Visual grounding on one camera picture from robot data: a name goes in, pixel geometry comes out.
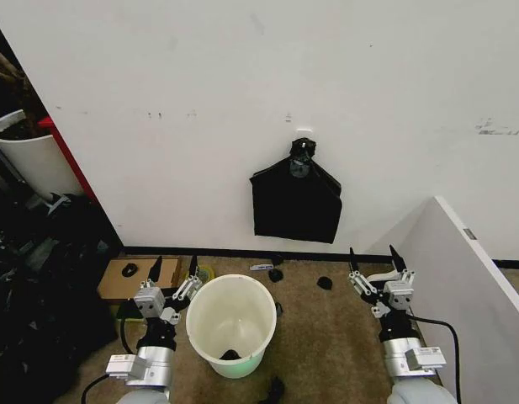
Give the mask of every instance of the white bucket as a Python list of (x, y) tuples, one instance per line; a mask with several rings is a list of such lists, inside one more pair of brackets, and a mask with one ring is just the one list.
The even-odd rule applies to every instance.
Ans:
[[(1, 117), (0, 132), (24, 119), (22, 110)], [(52, 193), (83, 194), (82, 186), (54, 136), (22, 141), (0, 139), (0, 150), (41, 198), (51, 201)]]
[[(261, 283), (244, 275), (225, 275), (208, 282), (193, 298), (186, 315), (193, 348), (217, 373), (230, 379), (255, 370), (275, 328), (273, 297)], [(241, 359), (220, 359), (230, 349)]]

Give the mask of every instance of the white wall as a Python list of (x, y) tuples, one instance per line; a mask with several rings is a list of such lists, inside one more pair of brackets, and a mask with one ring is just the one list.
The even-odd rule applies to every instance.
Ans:
[[(386, 253), (443, 194), (519, 259), (519, 1), (0, 0), (0, 25), (125, 245)], [(253, 235), (247, 179), (299, 127), (342, 183), (333, 245)]]
[[(444, 198), (425, 205), (399, 245), (407, 267), (416, 271), (411, 308), (455, 328), (463, 402), (519, 404), (519, 294), (465, 228)], [(418, 326), (426, 344), (444, 352), (448, 364), (438, 374), (455, 394), (451, 333)]]

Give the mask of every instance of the hanging black bag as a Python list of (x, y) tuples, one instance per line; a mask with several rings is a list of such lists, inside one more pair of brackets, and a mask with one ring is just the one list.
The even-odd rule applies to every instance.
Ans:
[(315, 146), (297, 139), (289, 157), (250, 178), (257, 236), (334, 242), (342, 186), (311, 159)]

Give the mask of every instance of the power cord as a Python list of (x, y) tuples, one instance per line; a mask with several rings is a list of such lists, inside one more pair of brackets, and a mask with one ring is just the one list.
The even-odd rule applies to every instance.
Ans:
[(455, 329), (447, 322), (440, 322), (438, 320), (431, 320), (429, 318), (416, 317), (410, 315), (409, 313), (407, 313), (407, 317), (411, 320), (414, 320), (415, 322), (427, 322), (429, 324), (445, 326), (452, 333), (453, 348), (455, 351), (455, 395), (457, 397), (458, 404), (461, 404), (461, 366), (459, 363), (459, 338), (458, 334), (455, 332)]
[(87, 403), (87, 393), (97, 384), (100, 383), (102, 380), (108, 379), (109, 375), (100, 376), (98, 379), (93, 380), (91, 383), (87, 385), (85, 390), (82, 393), (82, 404)]
[(121, 317), (121, 323), (119, 324), (119, 333), (121, 335), (121, 343), (123, 344), (123, 348), (128, 354), (134, 355), (132, 352), (132, 349), (128, 346), (128, 343), (126, 342), (126, 334), (124, 332), (124, 324), (126, 323), (126, 315), (128, 314), (128, 309), (130, 307), (131, 299), (125, 300), (123, 303), (121, 303), (121, 308), (123, 309), (121, 312), (123, 316)]

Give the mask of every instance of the black baseboard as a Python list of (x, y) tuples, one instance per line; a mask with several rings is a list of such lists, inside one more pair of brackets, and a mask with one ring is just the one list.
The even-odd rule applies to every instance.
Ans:
[(519, 269), (519, 260), (515, 259), (494, 259), (493, 262), (498, 268)]
[[(124, 247), (125, 254), (129, 255), (203, 255), (234, 258), (282, 258), (304, 259), (310, 261), (328, 261), (348, 263), (349, 254), (335, 254), (328, 252), (291, 252), (291, 251), (256, 251), (230, 250), (222, 248), (180, 248), (180, 247)], [(390, 255), (357, 254), (359, 263), (392, 263)]]

